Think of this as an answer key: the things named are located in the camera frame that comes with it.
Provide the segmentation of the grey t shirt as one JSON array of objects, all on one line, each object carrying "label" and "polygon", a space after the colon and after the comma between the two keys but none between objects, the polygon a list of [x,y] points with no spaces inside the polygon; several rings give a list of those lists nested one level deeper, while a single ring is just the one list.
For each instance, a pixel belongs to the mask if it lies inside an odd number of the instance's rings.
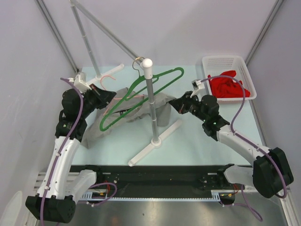
[{"label": "grey t shirt", "polygon": [[[125,117],[120,119],[110,128],[108,128],[106,131],[100,131],[99,126],[102,119],[106,116],[109,110],[112,107],[114,107],[118,101],[121,100],[121,98],[127,93],[127,91],[128,88],[123,88],[118,90],[115,98],[110,102],[110,104],[106,108],[96,110],[96,116],[94,122],[84,132],[81,141],[82,146],[89,149],[95,145],[97,140],[110,134],[111,131],[117,128],[118,126],[121,126],[127,122],[135,121],[137,119],[142,119],[145,116],[150,115],[149,101],[146,101],[141,106],[135,108],[132,112],[130,112]],[[124,101],[120,106],[118,106],[117,109],[114,110],[113,114],[111,114],[105,120],[103,127],[108,126],[115,119],[117,119],[119,116],[121,116],[126,111],[128,111],[131,107],[135,106],[137,103],[143,101],[148,97],[145,94],[137,95],[134,91],[131,92],[131,94],[134,95],[134,97],[128,101]],[[169,94],[165,94],[163,92],[156,94],[154,97],[155,97],[155,108],[156,108],[156,116],[157,116],[157,126],[165,127],[169,124],[170,116],[171,116],[171,105],[169,104],[169,101],[175,99],[175,97]]]}]

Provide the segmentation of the red t shirt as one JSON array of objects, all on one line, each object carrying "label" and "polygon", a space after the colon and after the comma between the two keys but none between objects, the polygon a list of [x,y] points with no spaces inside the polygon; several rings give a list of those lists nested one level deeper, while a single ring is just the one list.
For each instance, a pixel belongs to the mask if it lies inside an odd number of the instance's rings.
[{"label": "red t shirt", "polygon": [[209,80],[211,92],[216,98],[241,98],[243,91],[240,85],[230,78],[214,78]]}]

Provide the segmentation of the pink wire hanger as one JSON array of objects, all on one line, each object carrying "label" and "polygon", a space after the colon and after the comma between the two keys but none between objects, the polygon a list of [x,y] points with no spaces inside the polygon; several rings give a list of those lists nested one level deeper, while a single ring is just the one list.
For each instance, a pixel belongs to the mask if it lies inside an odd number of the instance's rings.
[{"label": "pink wire hanger", "polygon": [[[103,75],[103,76],[101,77],[101,79],[100,79],[100,85],[101,85],[101,87],[102,87],[103,90],[107,91],[107,89],[106,89],[106,88],[104,87],[104,85],[103,85],[103,79],[105,79],[105,78],[111,78],[111,79],[113,79],[113,80],[116,80],[116,79],[115,79],[114,77],[112,77],[110,74],[108,74],[108,75]],[[109,99],[110,101],[109,101],[109,103],[108,103],[108,106],[107,106],[105,112],[103,113],[103,116],[105,116],[105,115],[107,114],[107,112],[108,112],[108,110],[109,110],[109,106],[110,106],[112,100],[121,100],[120,97],[114,97],[114,96],[113,96],[113,94],[116,95],[115,92],[113,92],[113,91],[108,91],[108,92],[109,92],[109,94],[108,94],[108,99]],[[139,98],[139,97],[144,97],[144,95],[138,95],[138,94],[135,93],[134,96],[133,96],[133,98]]]}]

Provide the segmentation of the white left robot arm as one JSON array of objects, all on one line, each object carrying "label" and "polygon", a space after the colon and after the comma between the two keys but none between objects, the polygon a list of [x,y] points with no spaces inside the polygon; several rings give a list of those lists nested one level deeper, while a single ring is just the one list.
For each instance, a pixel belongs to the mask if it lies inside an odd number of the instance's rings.
[{"label": "white left robot arm", "polygon": [[105,108],[115,97],[94,84],[81,93],[73,87],[62,95],[62,111],[55,131],[53,155],[36,195],[28,196],[27,209],[40,221],[69,223],[76,204],[89,187],[99,188],[104,177],[99,167],[88,165],[70,183],[67,178],[74,155],[87,128],[86,118],[95,110]]}]

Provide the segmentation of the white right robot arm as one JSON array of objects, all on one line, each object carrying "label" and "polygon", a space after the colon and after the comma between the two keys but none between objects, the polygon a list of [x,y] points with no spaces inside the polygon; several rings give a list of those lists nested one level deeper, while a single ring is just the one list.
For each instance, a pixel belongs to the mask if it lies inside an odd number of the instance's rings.
[{"label": "white right robot arm", "polygon": [[191,113],[202,123],[205,134],[240,154],[250,167],[228,164],[217,177],[217,184],[228,189],[233,184],[253,186],[263,197],[270,198],[286,189],[294,177],[285,152],[256,144],[234,130],[219,114],[219,104],[212,95],[201,99],[187,91],[180,98],[169,101],[179,113]]}]

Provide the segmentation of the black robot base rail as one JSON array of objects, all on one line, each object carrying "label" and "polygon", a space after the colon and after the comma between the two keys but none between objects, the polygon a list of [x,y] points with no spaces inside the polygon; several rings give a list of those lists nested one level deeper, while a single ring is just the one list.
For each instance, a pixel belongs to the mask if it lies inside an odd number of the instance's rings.
[{"label": "black robot base rail", "polygon": [[233,199],[242,187],[229,184],[224,166],[97,166],[75,165],[71,172],[96,170],[92,200],[197,200],[213,198],[217,190]]}]

